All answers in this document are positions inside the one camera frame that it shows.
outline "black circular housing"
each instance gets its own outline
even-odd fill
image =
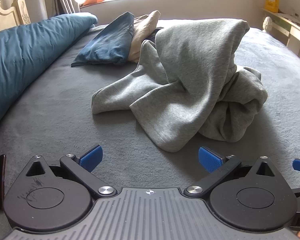
[[[32,232],[52,232],[79,221],[92,206],[89,191],[81,184],[41,175],[32,186],[14,187],[4,201],[9,223]]]
[[[297,200],[288,184],[274,177],[254,175],[218,185],[210,206],[227,224],[246,231],[277,230],[297,211]]]

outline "wooden desk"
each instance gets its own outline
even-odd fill
[[[287,48],[300,57],[300,27],[286,18],[279,16],[277,13],[273,13],[264,8],[262,9],[265,11],[266,17],[271,17],[272,27],[285,35],[288,39],[287,41],[282,41],[284,39],[275,37],[274,33],[270,34],[282,43],[286,44]]]

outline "folded clothing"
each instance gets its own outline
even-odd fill
[[[126,12],[106,26],[75,57],[71,66],[127,62],[134,31],[134,15]]]
[[[186,22],[144,41],[137,69],[92,96],[92,113],[131,109],[152,141],[180,150],[196,132],[242,138],[267,99],[261,74],[237,67],[234,52],[248,24],[236,19]]]
[[[163,29],[163,27],[155,28],[154,31],[148,37],[145,38],[145,40],[150,40],[153,43],[155,43],[155,36],[157,35],[157,32],[161,29]]]
[[[143,15],[134,19],[134,33],[131,41],[128,61],[138,63],[141,44],[157,27],[160,15],[159,11],[153,11],[149,15]]]

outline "wooden headboard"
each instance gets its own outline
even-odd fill
[[[25,0],[13,0],[7,10],[1,8],[0,3],[0,31],[21,24],[29,24],[30,18]]]

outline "blue pillow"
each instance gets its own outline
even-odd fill
[[[23,90],[98,19],[63,14],[0,31],[0,119]]]
[[[134,31],[134,15],[126,12],[111,22],[75,57],[71,66],[127,62]]]

